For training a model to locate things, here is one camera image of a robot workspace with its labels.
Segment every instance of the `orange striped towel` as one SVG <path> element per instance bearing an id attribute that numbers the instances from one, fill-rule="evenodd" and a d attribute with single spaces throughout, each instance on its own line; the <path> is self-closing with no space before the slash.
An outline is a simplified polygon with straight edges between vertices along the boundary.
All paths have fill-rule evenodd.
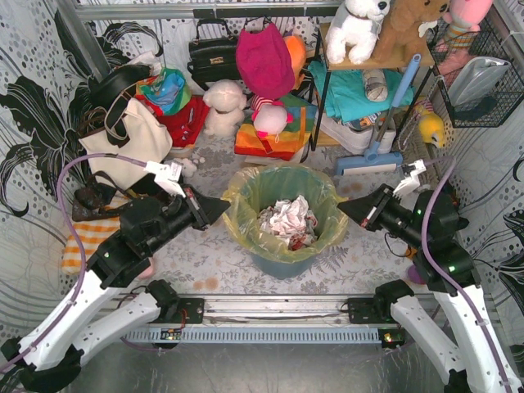
<path id="1" fill-rule="evenodd" d="M 128 198 L 117 194 L 108 207 L 116 208 L 129 201 Z M 84 244 L 86 260 L 97 250 L 100 243 L 106 240 L 110 235 L 120 229 L 120 220 L 118 217 L 111 219 L 96 219 L 94 221 L 83 221 L 73 223 L 80 240 Z M 77 274 L 80 272 L 80 249 L 73 235 L 69 235 L 65 244 L 64 254 L 62 256 L 61 268 L 65 274 Z"/>

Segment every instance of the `trash bin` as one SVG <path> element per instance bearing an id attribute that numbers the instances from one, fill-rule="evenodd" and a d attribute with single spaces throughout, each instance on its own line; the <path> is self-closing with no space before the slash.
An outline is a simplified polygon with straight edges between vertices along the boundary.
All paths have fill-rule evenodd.
<path id="1" fill-rule="evenodd" d="M 293 201 L 299 195 L 308 201 L 318 220 L 318 240 L 310 247 L 291 251 L 282 240 L 260 231 L 258 216 L 276 201 Z M 224 222 L 232 238 L 251 252 L 253 262 L 262 271 L 276 278 L 303 273 L 316 255 L 346 234 L 348 219 L 337 209 L 345 199 L 337 195 L 326 174 L 303 165 L 245 168 L 233 176 L 223 199 L 231 203 Z"/>

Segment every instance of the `metal rail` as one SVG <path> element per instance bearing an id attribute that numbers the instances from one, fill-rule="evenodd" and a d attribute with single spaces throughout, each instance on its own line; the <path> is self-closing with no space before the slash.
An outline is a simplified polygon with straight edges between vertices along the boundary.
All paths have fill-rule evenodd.
<path id="1" fill-rule="evenodd" d="M 81 20 L 162 20 L 257 16 L 334 16 L 338 1 L 193 2 L 167 4 L 76 5 Z"/>

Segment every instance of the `red bag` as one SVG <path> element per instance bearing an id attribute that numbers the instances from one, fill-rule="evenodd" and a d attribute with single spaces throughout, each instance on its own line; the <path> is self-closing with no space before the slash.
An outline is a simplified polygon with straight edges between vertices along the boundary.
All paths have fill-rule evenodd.
<path id="1" fill-rule="evenodd" d="M 295 84 L 291 56 L 274 23 L 259 33 L 242 29 L 237 45 L 237 68 L 246 86 L 263 98 L 274 100 L 285 96 Z"/>
<path id="2" fill-rule="evenodd" d="M 175 115 L 158 116 L 156 119 L 167 127 L 174 147 L 190 147 L 195 144 L 209 111 L 202 96 L 193 96 Z"/>

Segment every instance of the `folded cloth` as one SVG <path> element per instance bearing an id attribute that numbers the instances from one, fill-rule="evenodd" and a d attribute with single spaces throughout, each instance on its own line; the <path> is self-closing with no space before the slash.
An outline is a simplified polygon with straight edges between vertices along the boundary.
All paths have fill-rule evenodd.
<path id="1" fill-rule="evenodd" d="M 124 196 L 115 195 L 113 200 L 108 205 L 110 208 L 117 208 L 122 206 L 124 203 L 129 202 L 128 198 Z M 120 229 L 120 218 L 113 217 L 110 219 L 97 219 L 94 221 L 83 221 L 79 223 L 73 223 L 75 231 L 79 234 L 80 240 L 84 245 L 86 260 L 89 260 L 91 255 L 95 253 L 100 243 L 106 240 L 114 232 Z M 148 278 L 153 273 L 153 263 L 150 259 L 151 266 L 144 270 L 138 278 Z M 80 272 L 81 259 L 80 249 L 76 243 L 73 235 L 69 235 L 67 243 L 65 244 L 64 253 L 62 256 L 61 269 L 65 274 L 78 274 Z"/>
<path id="2" fill-rule="evenodd" d="M 309 71 L 314 77 L 314 83 L 319 92 L 324 89 L 326 67 L 319 61 L 311 61 Z M 396 89 L 399 87 L 402 75 L 398 72 L 384 70 L 386 76 L 388 97 L 382 102 L 371 102 L 366 98 L 362 71 L 348 70 L 332 72 L 327 91 L 325 111 L 327 116 L 341 119 L 342 122 L 357 120 L 372 113 L 385 111 L 391 106 Z M 401 106 L 409 105 L 413 100 L 413 89 L 409 88 Z"/>
<path id="3" fill-rule="evenodd" d="M 209 111 L 202 96 L 193 96 L 177 114 L 156 119 L 167 128 L 173 147 L 193 147 Z"/>

